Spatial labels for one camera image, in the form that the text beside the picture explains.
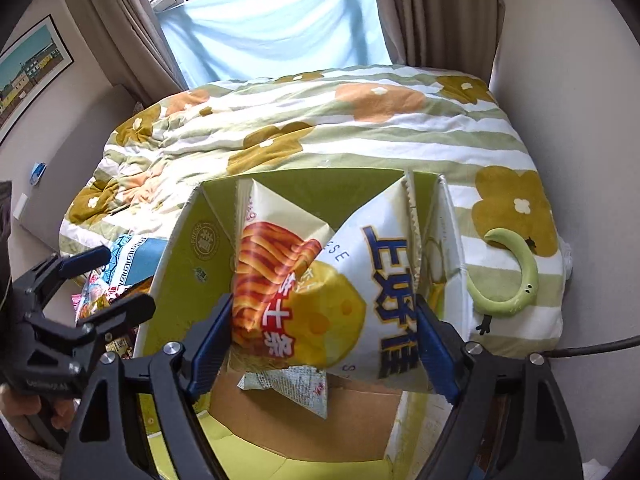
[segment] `green moon-shaped toy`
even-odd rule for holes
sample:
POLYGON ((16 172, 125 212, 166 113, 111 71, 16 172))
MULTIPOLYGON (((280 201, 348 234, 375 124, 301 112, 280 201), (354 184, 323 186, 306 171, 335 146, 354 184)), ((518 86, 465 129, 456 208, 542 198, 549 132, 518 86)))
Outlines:
POLYGON ((474 310, 480 314, 495 317, 509 317, 517 314, 533 303, 538 293, 538 265, 531 254, 529 246, 517 233, 508 229, 491 229, 484 235, 488 242, 498 242, 510 250, 518 260, 522 271, 520 288, 510 300, 494 301, 484 297, 474 285, 471 277, 467 277, 466 288, 474 300, 474 310))

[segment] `cheese snack bag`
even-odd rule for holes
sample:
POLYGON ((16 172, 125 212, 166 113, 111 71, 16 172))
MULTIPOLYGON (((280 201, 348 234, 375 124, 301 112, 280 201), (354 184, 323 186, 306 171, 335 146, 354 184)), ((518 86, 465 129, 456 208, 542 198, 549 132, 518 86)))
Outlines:
POLYGON ((238 182, 236 211, 232 341, 239 352, 230 362, 255 372, 286 368, 293 341, 282 301, 334 231, 255 180, 238 182))
POLYGON ((414 312, 420 247, 413 182, 405 174, 354 212, 312 262, 281 281, 262 311, 262 344, 241 345, 241 363, 262 370, 310 365, 429 391, 414 312), (251 361, 247 353, 269 362, 251 361))

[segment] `light blue curtain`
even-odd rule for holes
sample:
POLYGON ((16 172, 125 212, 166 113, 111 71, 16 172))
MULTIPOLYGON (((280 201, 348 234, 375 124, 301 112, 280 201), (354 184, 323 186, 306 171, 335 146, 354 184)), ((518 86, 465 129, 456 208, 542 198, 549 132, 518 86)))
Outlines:
POLYGON ((190 88, 391 64, 376 0, 191 0, 158 18, 190 88))

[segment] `striped bedding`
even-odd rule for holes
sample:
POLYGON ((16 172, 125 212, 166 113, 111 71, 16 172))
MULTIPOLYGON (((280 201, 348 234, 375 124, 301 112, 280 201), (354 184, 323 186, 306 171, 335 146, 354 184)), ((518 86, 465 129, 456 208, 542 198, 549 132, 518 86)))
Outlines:
POLYGON ((565 270, 540 178, 484 82, 457 72, 356 66, 168 97, 111 134, 66 213, 60 249, 76 254, 124 233, 168 238, 203 180, 316 166, 444 174, 478 289, 504 300, 520 284, 513 255, 482 240, 489 228, 519 232, 540 270, 536 304, 506 319, 475 314, 472 338, 509 356, 556 344, 565 270))

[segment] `finger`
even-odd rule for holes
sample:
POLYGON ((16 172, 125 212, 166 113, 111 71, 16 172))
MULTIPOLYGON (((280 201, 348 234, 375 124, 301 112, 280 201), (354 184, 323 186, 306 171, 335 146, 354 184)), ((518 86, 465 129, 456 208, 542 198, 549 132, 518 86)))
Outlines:
POLYGON ((0 412, 4 416, 36 415, 42 407, 39 396, 24 396, 8 384, 0 386, 0 412))
POLYGON ((56 399, 53 402, 53 409, 58 415, 64 416, 69 411, 75 411, 75 406, 71 399, 56 399))
POLYGON ((69 431, 76 415, 76 406, 69 399, 59 399, 54 402, 56 414, 51 417, 51 425, 57 430, 69 431))

